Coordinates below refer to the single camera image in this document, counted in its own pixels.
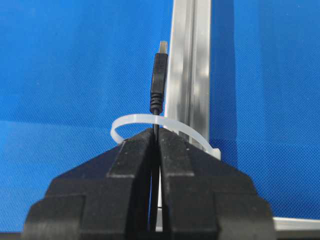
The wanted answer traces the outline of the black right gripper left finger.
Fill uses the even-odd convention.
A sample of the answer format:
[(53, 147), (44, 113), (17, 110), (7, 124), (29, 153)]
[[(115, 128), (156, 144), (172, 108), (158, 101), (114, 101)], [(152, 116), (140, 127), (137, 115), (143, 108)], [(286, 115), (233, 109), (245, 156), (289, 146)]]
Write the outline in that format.
[(154, 132), (148, 128), (55, 177), (33, 204), (24, 240), (135, 240), (151, 230)]

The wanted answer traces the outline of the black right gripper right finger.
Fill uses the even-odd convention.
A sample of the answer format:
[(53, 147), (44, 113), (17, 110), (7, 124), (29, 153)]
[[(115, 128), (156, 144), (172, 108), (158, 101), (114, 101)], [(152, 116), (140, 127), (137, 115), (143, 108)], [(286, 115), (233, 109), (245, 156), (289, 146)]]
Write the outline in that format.
[(271, 208), (252, 179), (160, 129), (163, 231), (171, 240), (274, 240)]

